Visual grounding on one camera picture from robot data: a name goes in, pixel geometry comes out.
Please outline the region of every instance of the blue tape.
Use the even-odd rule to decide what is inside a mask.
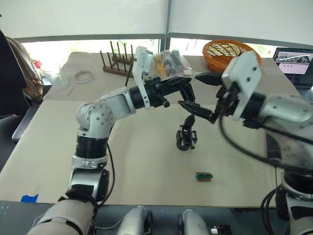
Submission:
[[[24,195],[21,199],[21,202],[36,202],[37,201],[37,197],[38,197],[38,194],[34,197],[32,196],[28,196],[28,195]]]

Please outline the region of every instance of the beige table surface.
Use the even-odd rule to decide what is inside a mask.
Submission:
[[[203,56],[185,56],[185,58],[194,71],[208,71]],[[263,77],[257,91],[265,94],[298,94],[295,87],[280,71],[273,59],[263,58],[262,60]],[[62,69],[69,81],[69,86],[63,90],[51,88],[44,99],[93,101],[125,84],[125,77],[102,71],[102,61],[99,53],[73,52]],[[82,70],[91,71],[94,78],[88,83],[77,83],[74,76]],[[199,104],[216,103],[216,93],[220,86],[208,86],[196,79],[193,79],[191,84],[196,101]],[[132,87],[134,85],[134,80],[131,78],[128,86]],[[166,98],[170,103],[177,103],[178,100],[182,100],[179,92],[168,95]]]
[[[0,173],[0,200],[54,203],[67,189],[76,146],[75,112],[81,101],[45,100]],[[275,187],[274,169],[229,146],[217,124],[196,118],[195,150],[176,147],[176,131],[188,113],[179,105],[116,122],[110,136],[116,184],[109,204],[257,207]],[[225,120],[227,132],[251,151],[265,155],[265,133]],[[211,182],[197,182],[197,171]]]

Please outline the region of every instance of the orange basket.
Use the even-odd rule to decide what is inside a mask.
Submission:
[[[255,53],[261,64],[262,59],[254,49],[235,40],[213,40],[204,45],[202,53],[210,71],[222,73],[232,58],[250,50]]]

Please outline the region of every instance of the black chair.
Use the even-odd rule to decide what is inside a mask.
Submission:
[[[0,171],[39,107],[31,105],[25,87],[21,67],[0,31],[0,116],[8,116],[0,119]]]

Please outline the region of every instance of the window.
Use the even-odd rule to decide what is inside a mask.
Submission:
[[[34,60],[40,60],[43,67],[47,70],[51,68],[62,67],[72,52],[103,53],[111,52],[111,40],[79,40],[79,41],[51,41],[51,42],[33,42],[22,43]],[[146,47],[153,53],[158,52],[158,39],[135,39],[135,40],[112,40],[114,51],[117,52],[119,43],[120,52],[124,53],[124,43],[127,53],[131,53],[137,46]]]
[[[208,42],[210,40],[171,38],[170,49],[178,49],[181,55],[202,55],[203,46]],[[261,44],[246,44],[263,58],[272,58],[277,48]]]

